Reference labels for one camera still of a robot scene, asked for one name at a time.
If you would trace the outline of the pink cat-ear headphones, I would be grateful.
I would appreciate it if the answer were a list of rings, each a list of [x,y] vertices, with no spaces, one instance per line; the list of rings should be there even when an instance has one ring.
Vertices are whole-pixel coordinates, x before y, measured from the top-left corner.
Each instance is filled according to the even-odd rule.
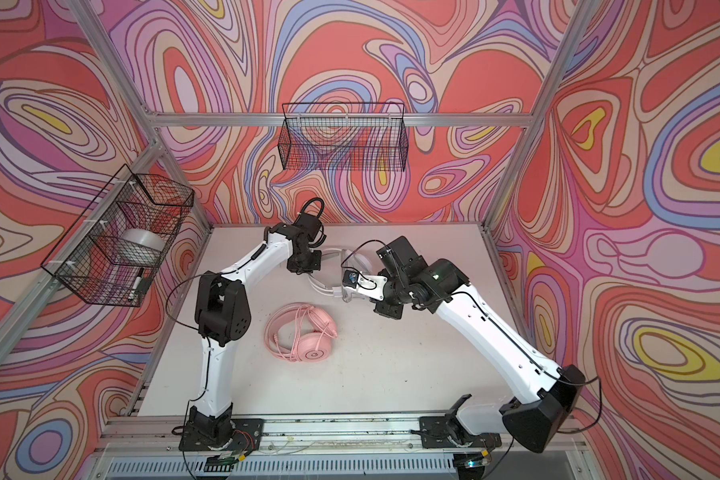
[[[279,336],[287,326],[293,327],[289,346]],[[332,354],[338,329],[324,309],[308,303],[290,303],[269,317],[263,336],[266,349],[276,358],[290,363],[320,362]]]

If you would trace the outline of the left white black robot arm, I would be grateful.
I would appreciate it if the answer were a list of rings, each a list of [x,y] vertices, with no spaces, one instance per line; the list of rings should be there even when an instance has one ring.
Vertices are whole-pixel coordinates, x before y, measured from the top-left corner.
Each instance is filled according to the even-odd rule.
[[[237,342],[247,333],[252,312],[248,289],[275,267],[285,264],[297,275],[320,269],[324,241],[322,223],[298,219],[265,229],[262,242],[242,259],[219,272],[199,277],[194,319],[204,341],[198,396],[188,402],[182,434],[183,451],[221,450],[232,441],[232,373]]]

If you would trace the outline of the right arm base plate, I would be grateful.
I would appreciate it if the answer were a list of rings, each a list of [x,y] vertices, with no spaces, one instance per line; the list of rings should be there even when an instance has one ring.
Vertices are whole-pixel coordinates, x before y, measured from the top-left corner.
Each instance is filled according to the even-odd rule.
[[[493,451],[502,446],[502,439],[496,433],[471,434],[453,416],[422,416],[419,426],[411,433],[421,438],[425,449],[480,448]]]

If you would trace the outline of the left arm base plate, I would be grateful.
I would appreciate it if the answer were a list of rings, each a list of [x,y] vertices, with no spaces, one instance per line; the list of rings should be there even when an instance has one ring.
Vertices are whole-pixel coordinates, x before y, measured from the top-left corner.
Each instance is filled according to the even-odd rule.
[[[189,421],[183,428],[179,450],[182,452],[227,451],[250,453],[261,445],[264,420]]]

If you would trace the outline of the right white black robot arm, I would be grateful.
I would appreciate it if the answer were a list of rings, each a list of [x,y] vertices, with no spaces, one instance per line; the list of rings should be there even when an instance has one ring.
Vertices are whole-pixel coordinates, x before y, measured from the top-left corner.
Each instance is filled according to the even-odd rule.
[[[525,449],[542,453],[573,411],[587,379],[532,347],[489,306],[466,274],[441,258],[429,264],[400,236],[376,251],[383,264],[374,311],[402,318],[406,305],[455,328],[479,351],[512,392],[498,409],[506,431]]]

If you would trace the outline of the white headphones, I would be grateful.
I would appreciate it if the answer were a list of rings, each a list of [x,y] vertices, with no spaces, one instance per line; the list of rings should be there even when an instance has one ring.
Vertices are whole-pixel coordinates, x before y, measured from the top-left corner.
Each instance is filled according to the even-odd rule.
[[[341,299],[345,303],[358,298],[358,294],[352,293],[343,286],[343,273],[350,268],[370,275],[372,270],[370,259],[361,253],[350,255],[351,251],[346,248],[324,247],[321,251],[320,270],[308,276],[312,289],[320,295]]]

